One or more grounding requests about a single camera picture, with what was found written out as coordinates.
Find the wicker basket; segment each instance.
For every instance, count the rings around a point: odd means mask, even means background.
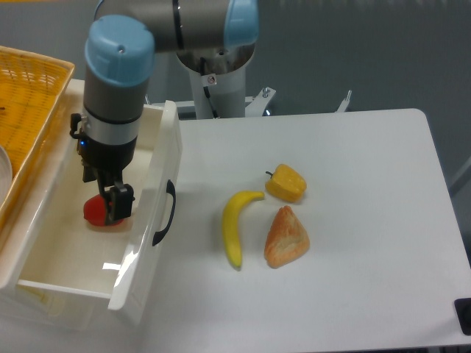
[[[13,167],[13,183],[0,206],[0,229],[23,190],[73,72],[72,63],[0,46],[0,145]]]

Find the drawer handle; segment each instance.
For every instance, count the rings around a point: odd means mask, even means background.
[[[175,185],[173,182],[171,182],[170,179],[167,182],[166,192],[169,193],[174,198],[173,204],[171,205],[169,222],[167,223],[167,226],[164,229],[159,230],[158,232],[155,232],[154,239],[152,239],[152,246],[156,246],[157,244],[159,244],[159,242],[162,241],[163,237],[165,237],[167,232],[169,231],[171,222],[174,219],[175,204],[177,203],[177,195],[175,193]]]

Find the white plastic bin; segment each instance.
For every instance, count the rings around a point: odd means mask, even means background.
[[[76,113],[81,103],[82,82],[71,86],[66,113]],[[9,234],[0,252],[0,293],[67,327],[82,329],[103,310],[137,324],[160,249],[152,239],[174,202],[167,185],[176,182],[182,152],[177,108],[170,101],[163,108],[145,106],[123,175],[135,191],[132,216],[114,227],[94,227],[83,218],[83,204],[98,187],[82,182],[75,142],[63,144],[62,158],[55,151],[43,161],[39,186],[32,186],[17,221],[4,229]]]

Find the yellow bell pepper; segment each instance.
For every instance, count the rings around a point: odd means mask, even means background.
[[[280,164],[265,183],[266,190],[275,197],[288,202],[296,202],[302,198],[307,188],[306,181],[293,168]]]

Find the yellow banana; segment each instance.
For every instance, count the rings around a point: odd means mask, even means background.
[[[238,236],[238,215],[251,201],[263,199],[262,191],[239,191],[227,202],[222,212],[222,238],[226,248],[227,259],[235,268],[242,265],[241,241]]]

